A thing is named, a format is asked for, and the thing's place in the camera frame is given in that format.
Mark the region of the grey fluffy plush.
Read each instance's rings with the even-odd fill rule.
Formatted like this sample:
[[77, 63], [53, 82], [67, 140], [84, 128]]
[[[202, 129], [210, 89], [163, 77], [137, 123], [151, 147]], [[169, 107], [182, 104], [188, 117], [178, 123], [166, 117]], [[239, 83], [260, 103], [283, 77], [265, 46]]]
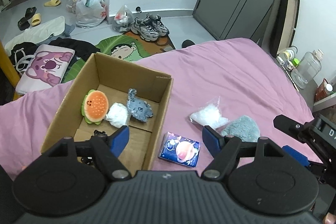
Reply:
[[222, 136], [233, 135], [239, 137], [244, 142], [257, 142], [261, 136], [257, 123], [246, 115], [229, 122], [221, 130], [220, 134]]

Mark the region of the clear bag white stuffing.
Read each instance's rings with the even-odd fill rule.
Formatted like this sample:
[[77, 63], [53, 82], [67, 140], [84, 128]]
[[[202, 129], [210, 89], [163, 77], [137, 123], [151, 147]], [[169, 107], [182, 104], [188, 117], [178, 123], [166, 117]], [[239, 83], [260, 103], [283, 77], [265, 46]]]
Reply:
[[222, 115], [221, 98], [215, 97], [200, 107], [197, 111], [189, 115], [191, 123], [200, 126], [210, 126], [212, 129], [218, 129], [225, 126], [230, 120]]

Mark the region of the blue tissue pack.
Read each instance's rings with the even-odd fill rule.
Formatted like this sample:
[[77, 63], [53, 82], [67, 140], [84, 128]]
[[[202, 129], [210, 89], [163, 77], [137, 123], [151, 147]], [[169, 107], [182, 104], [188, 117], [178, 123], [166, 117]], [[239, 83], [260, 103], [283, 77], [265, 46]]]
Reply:
[[158, 158], [189, 168], [195, 168], [198, 163], [201, 144], [193, 139], [185, 138], [175, 133], [165, 133]]

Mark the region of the burger plush toy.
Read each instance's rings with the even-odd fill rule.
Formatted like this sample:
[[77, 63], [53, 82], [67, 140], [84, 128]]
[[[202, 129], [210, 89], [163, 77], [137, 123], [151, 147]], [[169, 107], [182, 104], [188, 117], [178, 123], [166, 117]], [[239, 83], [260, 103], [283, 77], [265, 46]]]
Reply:
[[99, 125], [109, 110], [107, 96], [99, 91], [91, 89], [84, 97], [81, 105], [81, 114], [88, 124]]

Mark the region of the pink bed sheet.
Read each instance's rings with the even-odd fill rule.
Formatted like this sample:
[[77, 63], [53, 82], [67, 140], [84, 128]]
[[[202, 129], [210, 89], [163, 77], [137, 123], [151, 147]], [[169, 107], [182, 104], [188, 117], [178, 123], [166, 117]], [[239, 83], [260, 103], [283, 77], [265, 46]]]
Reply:
[[130, 88], [154, 112], [146, 125], [130, 121], [130, 141], [120, 160], [131, 172], [184, 170], [183, 165], [158, 158], [163, 135], [172, 132], [201, 141], [201, 128], [190, 122], [189, 115], [215, 99], [220, 100], [224, 117], [235, 120], [247, 115], [262, 136], [317, 160], [307, 145], [273, 125], [280, 114], [299, 123], [311, 121], [305, 100], [267, 53], [253, 41], [237, 38], [160, 53], [135, 63], [104, 54], [91, 56], [73, 81], [1, 106], [1, 166], [15, 178], [59, 139], [89, 139], [95, 127], [81, 115], [87, 92], [100, 89], [109, 102], [125, 103]]

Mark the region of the pink bear cushion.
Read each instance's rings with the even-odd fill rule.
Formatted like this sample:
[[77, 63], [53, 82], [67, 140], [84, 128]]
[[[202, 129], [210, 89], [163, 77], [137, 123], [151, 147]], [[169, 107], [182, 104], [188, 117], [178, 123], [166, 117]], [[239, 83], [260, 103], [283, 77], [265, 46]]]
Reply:
[[32, 55], [24, 55], [15, 64], [15, 69], [21, 75], [16, 93], [24, 95], [61, 83], [74, 55], [72, 49], [48, 44], [38, 46]]

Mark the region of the black clothes on floor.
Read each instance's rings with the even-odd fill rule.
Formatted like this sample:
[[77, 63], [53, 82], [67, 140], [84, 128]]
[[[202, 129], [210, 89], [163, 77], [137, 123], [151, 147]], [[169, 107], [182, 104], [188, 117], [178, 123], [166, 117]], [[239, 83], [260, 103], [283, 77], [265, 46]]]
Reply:
[[84, 61], [87, 61], [93, 53], [100, 52], [100, 49], [93, 44], [72, 38], [57, 38], [52, 40], [49, 45], [72, 49], [75, 51], [76, 57]]

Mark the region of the green cartoon floor mat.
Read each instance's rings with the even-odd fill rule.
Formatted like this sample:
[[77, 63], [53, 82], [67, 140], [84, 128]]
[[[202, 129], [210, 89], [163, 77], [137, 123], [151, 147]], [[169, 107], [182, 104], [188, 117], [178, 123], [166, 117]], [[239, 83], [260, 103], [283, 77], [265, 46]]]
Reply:
[[101, 53], [135, 62], [140, 59], [175, 50], [175, 46], [168, 36], [159, 38], [156, 42], [146, 42], [139, 35], [126, 32], [101, 40], [95, 46]]

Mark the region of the black tote bag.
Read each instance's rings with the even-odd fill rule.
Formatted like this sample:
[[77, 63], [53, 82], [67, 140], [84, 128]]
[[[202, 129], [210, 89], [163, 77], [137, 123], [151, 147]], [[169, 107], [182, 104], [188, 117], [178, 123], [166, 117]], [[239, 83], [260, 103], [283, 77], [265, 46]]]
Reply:
[[29, 62], [34, 58], [38, 46], [32, 42], [17, 44], [11, 50], [10, 61], [20, 76], [25, 73]]

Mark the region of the leaning framed board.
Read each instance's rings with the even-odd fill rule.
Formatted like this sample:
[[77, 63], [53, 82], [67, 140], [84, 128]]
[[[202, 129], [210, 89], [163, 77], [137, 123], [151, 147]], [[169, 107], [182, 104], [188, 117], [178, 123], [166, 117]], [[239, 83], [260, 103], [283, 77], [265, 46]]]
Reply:
[[292, 46], [297, 28], [300, 0], [280, 0], [270, 39], [270, 54], [276, 57]]

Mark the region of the small clear plastic bag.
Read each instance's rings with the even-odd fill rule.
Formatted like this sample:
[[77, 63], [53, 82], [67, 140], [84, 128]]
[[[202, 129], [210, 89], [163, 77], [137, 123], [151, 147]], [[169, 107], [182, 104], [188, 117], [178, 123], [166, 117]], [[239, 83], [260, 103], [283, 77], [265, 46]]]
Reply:
[[133, 13], [129, 10], [127, 5], [123, 5], [114, 16], [112, 27], [116, 32], [128, 32], [130, 31], [133, 21]]

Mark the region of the grey sneaker right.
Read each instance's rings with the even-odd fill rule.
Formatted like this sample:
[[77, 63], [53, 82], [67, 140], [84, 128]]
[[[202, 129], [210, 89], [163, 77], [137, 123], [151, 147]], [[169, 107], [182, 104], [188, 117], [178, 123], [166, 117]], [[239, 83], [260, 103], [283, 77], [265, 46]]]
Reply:
[[159, 15], [147, 14], [146, 17], [161, 37], [169, 35], [169, 29], [163, 24]]

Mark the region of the white towel on floor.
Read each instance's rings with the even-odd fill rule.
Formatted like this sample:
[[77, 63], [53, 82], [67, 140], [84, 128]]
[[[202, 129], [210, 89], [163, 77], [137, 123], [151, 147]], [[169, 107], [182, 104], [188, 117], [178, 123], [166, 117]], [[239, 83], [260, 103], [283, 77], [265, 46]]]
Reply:
[[35, 27], [30, 27], [25, 29], [23, 33], [15, 36], [8, 43], [5, 44], [4, 49], [8, 55], [10, 55], [12, 49], [20, 43], [31, 42], [38, 44], [51, 35], [58, 36], [62, 34], [65, 30], [65, 18], [64, 16], [59, 16], [55, 19], [49, 20], [48, 22], [42, 23]]

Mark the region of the large white plastic bag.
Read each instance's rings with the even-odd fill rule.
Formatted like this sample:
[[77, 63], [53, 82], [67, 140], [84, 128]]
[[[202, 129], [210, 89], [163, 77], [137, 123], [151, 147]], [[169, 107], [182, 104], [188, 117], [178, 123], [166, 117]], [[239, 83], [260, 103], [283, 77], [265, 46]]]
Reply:
[[75, 14], [76, 26], [96, 27], [106, 18], [106, 4], [104, 0], [77, 0]]

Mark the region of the yellow slipper near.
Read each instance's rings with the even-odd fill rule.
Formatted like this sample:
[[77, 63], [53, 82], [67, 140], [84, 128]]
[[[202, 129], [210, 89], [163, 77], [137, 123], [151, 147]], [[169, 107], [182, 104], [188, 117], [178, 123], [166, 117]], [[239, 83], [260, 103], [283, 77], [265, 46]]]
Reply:
[[31, 18], [31, 26], [34, 27], [34, 26], [37, 26], [41, 23], [41, 14], [40, 13], [37, 13], [37, 14], [34, 14], [34, 16]]

